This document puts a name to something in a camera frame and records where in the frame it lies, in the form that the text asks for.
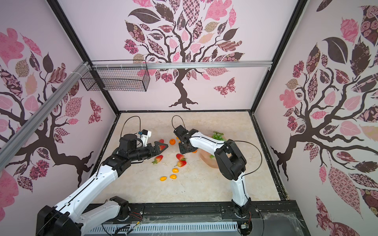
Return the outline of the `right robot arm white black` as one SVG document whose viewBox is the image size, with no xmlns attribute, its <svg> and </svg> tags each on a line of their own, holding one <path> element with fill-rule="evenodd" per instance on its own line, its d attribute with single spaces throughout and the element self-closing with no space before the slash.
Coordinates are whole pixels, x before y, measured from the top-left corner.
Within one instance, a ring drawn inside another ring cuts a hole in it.
<svg viewBox="0 0 378 236">
<path fill-rule="evenodd" d="M 231 181 L 231 202 L 236 216 L 244 218 L 249 215 L 252 201 L 247 194 L 244 177 L 247 160 L 236 143 L 231 139 L 227 141 L 213 139 L 196 129 L 188 131 L 181 125 L 174 128 L 174 134 L 181 141 L 179 144 L 181 154 L 201 149 L 215 157 L 219 171 Z"/>
</svg>

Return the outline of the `green grape bunch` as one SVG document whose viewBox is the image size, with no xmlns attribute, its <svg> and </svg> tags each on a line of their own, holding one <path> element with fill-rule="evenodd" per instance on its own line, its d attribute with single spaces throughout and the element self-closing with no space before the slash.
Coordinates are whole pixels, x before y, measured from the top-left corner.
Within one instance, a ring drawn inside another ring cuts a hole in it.
<svg viewBox="0 0 378 236">
<path fill-rule="evenodd" d="M 219 141 L 226 141 L 224 134 L 221 132 L 214 131 L 212 135 L 213 139 L 219 140 Z"/>
</svg>

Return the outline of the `pink petal-shaped fruit bowl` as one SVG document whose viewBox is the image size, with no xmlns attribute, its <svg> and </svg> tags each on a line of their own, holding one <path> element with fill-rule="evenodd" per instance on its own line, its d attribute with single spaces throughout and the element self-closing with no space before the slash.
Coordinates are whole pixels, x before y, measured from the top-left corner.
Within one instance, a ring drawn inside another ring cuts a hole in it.
<svg viewBox="0 0 378 236">
<path fill-rule="evenodd" d="M 205 150 L 199 149 L 199 157 L 209 167 L 214 168 L 214 169 L 218 169 L 219 168 L 215 156 L 212 155 L 211 153 L 209 153 L 209 152 L 207 152 Z"/>
</svg>

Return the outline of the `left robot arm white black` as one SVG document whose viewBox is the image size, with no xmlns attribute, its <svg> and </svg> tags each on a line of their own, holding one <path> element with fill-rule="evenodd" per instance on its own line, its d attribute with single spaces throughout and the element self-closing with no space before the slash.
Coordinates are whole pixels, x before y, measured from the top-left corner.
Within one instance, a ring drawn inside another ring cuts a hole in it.
<svg viewBox="0 0 378 236">
<path fill-rule="evenodd" d="M 148 138 L 147 135 L 137 137 L 135 134 L 121 137 L 119 147 L 82 186 L 55 206 L 45 206 L 39 211 L 36 235 L 83 236 L 110 219 L 127 220 L 131 212 L 129 203 L 118 196 L 90 211 L 86 208 L 132 164 L 156 157 L 168 148 L 168 144 L 157 141 L 149 144 Z"/>
</svg>

